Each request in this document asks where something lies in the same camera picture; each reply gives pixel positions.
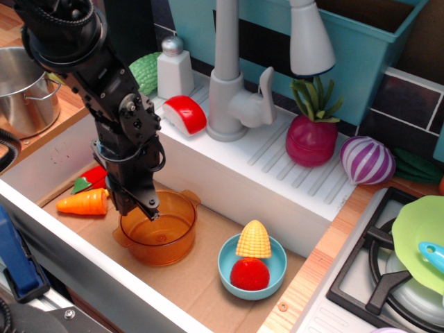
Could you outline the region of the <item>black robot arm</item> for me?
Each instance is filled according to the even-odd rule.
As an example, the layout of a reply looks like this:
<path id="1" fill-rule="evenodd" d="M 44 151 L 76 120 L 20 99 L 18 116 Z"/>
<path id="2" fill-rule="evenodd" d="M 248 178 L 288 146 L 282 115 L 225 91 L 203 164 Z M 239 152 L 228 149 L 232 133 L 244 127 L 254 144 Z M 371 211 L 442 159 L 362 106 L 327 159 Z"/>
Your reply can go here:
<path id="1" fill-rule="evenodd" d="M 160 118 L 112 45 L 105 17 L 92 1 L 16 1 L 22 41 L 31 57 L 79 95 L 95 120 L 94 157 L 119 213 L 138 207 L 155 220 L 160 200 L 153 174 L 165 164 Z"/>

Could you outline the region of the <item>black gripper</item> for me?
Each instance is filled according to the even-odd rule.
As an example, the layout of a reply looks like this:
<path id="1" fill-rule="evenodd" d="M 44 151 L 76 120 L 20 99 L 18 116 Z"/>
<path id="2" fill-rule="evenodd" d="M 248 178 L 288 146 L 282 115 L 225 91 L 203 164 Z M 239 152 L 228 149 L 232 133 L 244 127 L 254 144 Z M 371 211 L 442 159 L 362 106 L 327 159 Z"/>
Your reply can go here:
<path id="1" fill-rule="evenodd" d="M 119 157 L 98 139 L 92 142 L 96 161 L 105 168 L 105 183 L 112 202 L 122 216 L 138 208 L 150 220 L 160 217 L 160 199 L 153 184 L 153 174 L 160 170 L 160 141 L 152 138 L 147 145 Z"/>

